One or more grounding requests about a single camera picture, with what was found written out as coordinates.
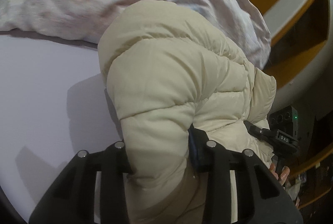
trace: silver screw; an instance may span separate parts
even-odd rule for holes
[[[114,144],[114,146],[117,148],[117,149],[122,149],[124,146],[125,146],[125,143],[123,143],[122,141],[118,141]]]
[[[245,151],[244,151],[244,154],[246,155],[246,156],[248,156],[248,157],[251,157],[251,156],[253,156],[253,151],[251,150],[251,149],[246,149]]]
[[[78,152],[78,157],[79,158],[83,158],[86,157],[88,155],[88,152],[86,150],[81,150]]]
[[[216,142],[213,141],[213,140],[209,140],[209,141],[206,142],[206,145],[208,147],[214,148],[216,146]]]

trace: cream puffer jacket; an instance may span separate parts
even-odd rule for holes
[[[135,3],[105,31],[98,54],[134,171],[125,187],[132,223],[201,223],[207,174],[188,162],[191,123],[225,148],[250,148],[271,164],[272,148],[243,121],[268,128],[275,79],[200,14],[170,2]]]

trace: white strip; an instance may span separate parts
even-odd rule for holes
[[[296,15],[307,0],[278,0],[265,14],[264,20],[272,38]]]

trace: camera lens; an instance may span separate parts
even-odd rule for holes
[[[289,119],[290,119],[290,113],[287,112],[287,113],[284,115],[284,118],[285,118],[286,120],[289,120]]]
[[[283,116],[281,114],[277,115],[276,121],[277,123],[281,123],[283,121]]]

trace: bed sheet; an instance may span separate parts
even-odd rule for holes
[[[76,152],[120,139],[97,50],[64,41],[0,35],[0,185],[26,221]]]

